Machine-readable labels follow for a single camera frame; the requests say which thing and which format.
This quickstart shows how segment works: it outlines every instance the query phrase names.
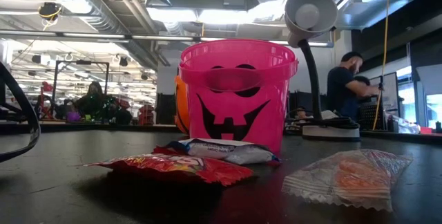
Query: man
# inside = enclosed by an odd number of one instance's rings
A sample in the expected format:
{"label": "man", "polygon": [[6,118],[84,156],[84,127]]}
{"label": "man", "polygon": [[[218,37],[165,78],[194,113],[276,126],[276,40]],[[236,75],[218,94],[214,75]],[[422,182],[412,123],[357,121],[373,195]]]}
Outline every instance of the man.
{"label": "man", "polygon": [[350,52],[343,56],[339,66],[330,70],[327,78],[327,103],[330,111],[357,121],[358,97],[379,94],[378,86],[368,86],[354,79],[363,59],[361,54]]}

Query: window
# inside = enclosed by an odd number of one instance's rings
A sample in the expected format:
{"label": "window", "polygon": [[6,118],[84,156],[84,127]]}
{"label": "window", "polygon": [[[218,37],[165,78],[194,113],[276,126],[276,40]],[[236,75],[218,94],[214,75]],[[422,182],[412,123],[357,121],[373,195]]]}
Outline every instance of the window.
{"label": "window", "polygon": [[427,95],[428,127],[436,128],[436,122],[442,122],[442,94]]}
{"label": "window", "polygon": [[398,90],[399,97],[403,98],[400,103],[402,118],[408,120],[409,122],[416,122],[416,105],[414,101],[413,82],[399,85]]}

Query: jack-o'-lantern face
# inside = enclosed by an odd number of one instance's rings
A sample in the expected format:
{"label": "jack-o'-lantern face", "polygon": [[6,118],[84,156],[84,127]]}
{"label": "jack-o'-lantern face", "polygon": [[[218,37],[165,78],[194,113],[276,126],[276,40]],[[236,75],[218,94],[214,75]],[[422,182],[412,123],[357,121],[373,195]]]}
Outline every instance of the jack-o'-lantern face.
{"label": "jack-o'-lantern face", "polygon": [[[222,66],[214,66],[212,69],[223,68]],[[241,64],[236,68],[255,69],[252,65]],[[202,108],[202,119],[207,134],[214,139],[226,139],[225,135],[230,136],[228,139],[241,141],[249,133],[255,119],[259,116],[270,100],[265,100],[256,104],[256,97],[260,92],[260,87],[253,87],[244,91],[222,92],[211,90],[211,97],[216,97],[218,101],[226,98],[226,101],[232,102],[234,97],[234,105],[230,105],[226,110],[224,107],[209,106],[209,99],[202,99],[197,94]]]}

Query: purple object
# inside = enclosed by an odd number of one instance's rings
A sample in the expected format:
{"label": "purple object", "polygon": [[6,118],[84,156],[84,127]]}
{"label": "purple object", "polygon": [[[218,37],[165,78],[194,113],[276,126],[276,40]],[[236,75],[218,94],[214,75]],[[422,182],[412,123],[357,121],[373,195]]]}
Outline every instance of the purple object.
{"label": "purple object", "polygon": [[76,122],[81,120],[81,116],[78,112],[68,112],[66,114],[66,119],[68,122]]}

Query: red candy bag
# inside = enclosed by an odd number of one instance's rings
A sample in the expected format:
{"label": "red candy bag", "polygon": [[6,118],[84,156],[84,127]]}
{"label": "red candy bag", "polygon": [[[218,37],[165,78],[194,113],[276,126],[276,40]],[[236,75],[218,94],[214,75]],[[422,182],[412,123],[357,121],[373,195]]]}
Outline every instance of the red candy bag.
{"label": "red candy bag", "polygon": [[158,180],[192,181],[195,177],[206,183],[219,182],[224,186],[253,175],[253,171],[214,158],[144,154],[114,158],[85,166],[102,166],[119,171],[140,173]]}

